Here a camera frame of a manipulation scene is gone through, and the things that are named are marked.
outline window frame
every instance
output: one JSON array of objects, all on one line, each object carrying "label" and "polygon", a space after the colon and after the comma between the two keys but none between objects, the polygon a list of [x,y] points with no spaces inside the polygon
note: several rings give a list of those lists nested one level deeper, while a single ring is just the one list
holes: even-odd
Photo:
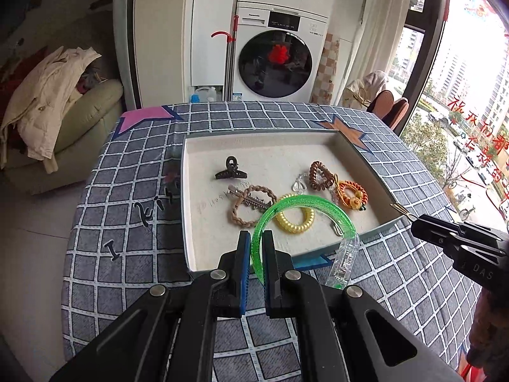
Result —
[{"label": "window frame", "polygon": [[422,12],[414,11],[410,8],[407,11],[405,27],[415,32],[423,33],[424,37],[415,60],[414,68],[402,95],[402,97],[408,99],[410,107],[403,119],[401,119],[401,122],[394,129],[396,135],[400,135],[403,132],[424,90],[438,52],[440,40],[442,39],[446,8],[448,6],[449,0],[424,0]]}]

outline green bangle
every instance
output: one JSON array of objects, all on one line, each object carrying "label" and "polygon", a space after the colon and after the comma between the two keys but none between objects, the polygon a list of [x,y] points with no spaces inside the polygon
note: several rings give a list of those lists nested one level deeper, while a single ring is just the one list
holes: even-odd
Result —
[{"label": "green bangle", "polygon": [[343,230],[343,238],[353,238],[355,235],[355,227],[348,218],[348,215],[334,203],[316,195],[294,195],[289,196],[281,201],[271,205],[268,210],[261,216],[258,224],[254,228],[253,237],[251,239],[251,260],[253,260],[253,269],[258,280],[263,284],[263,265],[260,259],[260,243],[261,234],[271,219],[279,212],[288,210],[289,208],[314,208],[323,212],[332,221]]}]

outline yellow spiral hair tie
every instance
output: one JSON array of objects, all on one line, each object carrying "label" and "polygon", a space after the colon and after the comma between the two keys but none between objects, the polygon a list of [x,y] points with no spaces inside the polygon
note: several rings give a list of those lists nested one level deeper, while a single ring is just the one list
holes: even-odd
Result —
[{"label": "yellow spiral hair tie", "polygon": [[[289,196],[295,196],[297,194],[286,194],[279,198],[278,201],[281,201],[285,198],[288,198]],[[278,212],[276,214],[276,220],[283,228],[284,230],[288,231],[292,234],[300,234],[304,231],[307,231],[310,229],[312,224],[315,222],[315,210],[312,208],[301,208],[302,213],[304,214],[304,222],[300,225],[293,224],[287,220],[287,218],[284,216],[283,212]]]}]

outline table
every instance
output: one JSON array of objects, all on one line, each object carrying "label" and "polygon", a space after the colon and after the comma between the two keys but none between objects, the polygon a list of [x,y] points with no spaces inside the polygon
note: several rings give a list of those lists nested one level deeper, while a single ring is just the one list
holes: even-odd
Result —
[{"label": "table", "polygon": [[[180,120],[175,120],[175,112]],[[324,122],[364,133],[360,138],[367,150],[357,142],[355,147],[402,205],[415,214],[452,220],[447,198],[424,165],[370,113],[275,102],[181,104],[127,112],[106,141],[75,213],[62,289],[66,360],[154,283],[189,283],[180,197],[175,195],[170,203],[164,194],[164,175],[180,170],[186,135],[332,127]],[[147,226],[138,207],[152,210]],[[456,368],[468,347],[480,287],[452,270],[452,261],[434,246],[413,238],[409,228],[402,220],[366,240],[352,283]],[[324,283],[329,269],[309,274]],[[242,319],[218,321],[212,380],[300,380],[292,321],[267,318],[263,288],[253,274],[248,295]]]}]

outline sofa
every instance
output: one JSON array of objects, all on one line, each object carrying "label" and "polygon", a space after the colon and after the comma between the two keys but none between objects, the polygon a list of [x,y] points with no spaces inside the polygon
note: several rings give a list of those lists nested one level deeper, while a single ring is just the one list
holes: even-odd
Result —
[{"label": "sofa", "polygon": [[17,189],[32,195],[87,179],[104,141],[123,113],[111,11],[79,18],[52,36],[46,45],[46,53],[60,46],[93,47],[102,57],[92,65],[107,80],[87,91],[64,116],[54,148],[58,171],[48,174],[42,161],[8,149],[4,175]]}]

